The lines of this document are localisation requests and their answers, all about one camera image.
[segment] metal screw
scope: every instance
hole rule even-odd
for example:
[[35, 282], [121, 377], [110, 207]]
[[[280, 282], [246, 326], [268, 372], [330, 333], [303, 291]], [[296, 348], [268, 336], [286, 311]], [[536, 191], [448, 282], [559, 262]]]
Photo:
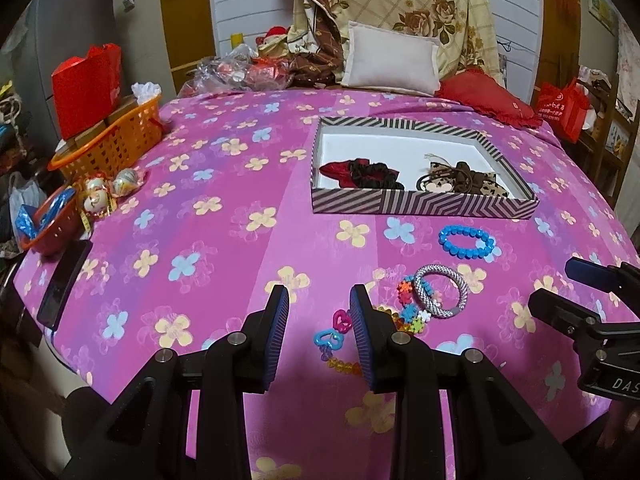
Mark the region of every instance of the metal screw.
[[479, 363], [482, 361], [482, 352], [476, 348], [470, 348], [465, 351], [465, 359], [472, 363]]
[[226, 338], [229, 344], [241, 345], [246, 341], [246, 336], [242, 332], [232, 332]]
[[407, 332], [393, 332], [391, 335], [391, 341], [399, 345], [406, 345], [411, 341], [411, 336]]
[[170, 361], [173, 356], [174, 356], [174, 353], [168, 348], [161, 348], [154, 355], [154, 357], [156, 358], [156, 361], [158, 361], [159, 363], [165, 363], [167, 361]]

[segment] striped box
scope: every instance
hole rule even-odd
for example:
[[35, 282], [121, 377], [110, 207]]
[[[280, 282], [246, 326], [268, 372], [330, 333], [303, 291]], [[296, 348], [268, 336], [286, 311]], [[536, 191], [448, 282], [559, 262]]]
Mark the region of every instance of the striped box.
[[[373, 126], [446, 134], [478, 142], [494, 163], [518, 187], [524, 198], [465, 193], [433, 193], [395, 189], [322, 189], [316, 187], [316, 153], [323, 126]], [[311, 205], [314, 213], [385, 214], [423, 216], [472, 216], [479, 218], [529, 219], [538, 198], [504, 155], [480, 132], [406, 119], [325, 117], [318, 121], [311, 167]]]

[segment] blue beaded bracelet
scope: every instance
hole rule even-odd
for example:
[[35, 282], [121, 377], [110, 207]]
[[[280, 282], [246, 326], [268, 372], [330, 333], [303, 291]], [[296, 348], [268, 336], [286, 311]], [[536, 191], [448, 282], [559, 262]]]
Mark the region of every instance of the blue beaded bracelet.
[[[458, 247], [457, 245], [449, 242], [449, 235], [463, 235], [471, 238], [479, 238], [484, 242], [484, 248], [465, 249]], [[447, 253], [451, 254], [451, 256], [457, 256], [460, 260], [475, 260], [476, 258], [484, 258], [491, 254], [494, 250], [495, 241], [487, 232], [482, 231], [482, 229], [462, 225], [447, 225], [442, 229], [442, 231], [440, 231], [438, 243], [445, 251], [447, 251]]]

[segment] brown floral blanket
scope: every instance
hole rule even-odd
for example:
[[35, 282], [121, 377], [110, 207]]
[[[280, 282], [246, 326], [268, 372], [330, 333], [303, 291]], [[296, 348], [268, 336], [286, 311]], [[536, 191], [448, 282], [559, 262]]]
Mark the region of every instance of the brown floral blanket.
[[298, 81], [341, 80], [350, 20], [439, 38], [440, 78], [479, 65], [502, 82], [488, 0], [294, 0], [287, 43]]

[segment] blue package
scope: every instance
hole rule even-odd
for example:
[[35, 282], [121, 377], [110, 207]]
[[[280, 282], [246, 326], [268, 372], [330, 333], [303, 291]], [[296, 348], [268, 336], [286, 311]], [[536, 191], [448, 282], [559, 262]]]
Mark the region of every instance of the blue package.
[[15, 219], [15, 227], [24, 234], [29, 240], [33, 240], [40, 232], [62, 211], [63, 207], [69, 203], [69, 201], [76, 194], [76, 190], [73, 187], [67, 187], [64, 191], [60, 192], [49, 205], [46, 213], [40, 219], [40, 225], [36, 225], [33, 218], [37, 209], [29, 205], [21, 205], [18, 211], [18, 216]]
[[18, 215], [15, 218], [15, 227], [29, 240], [33, 240], [38, 236], [39, 229], [33, 223], [33, 215], [35, 215], [37, 209], [31, 205], [20, 206]]
[[46, 226], [48, 226], [53, 219], [58, 216], [58, 213], [62, 211], [63, 207], [73, 198], [76, 194], [76, 190], [73, 187], [67, 187], [64, 191], [61, 191], [49, 205], [49, 209], [40, 219], [40, 225], [38, 226], [38, 231], [42, 231]]

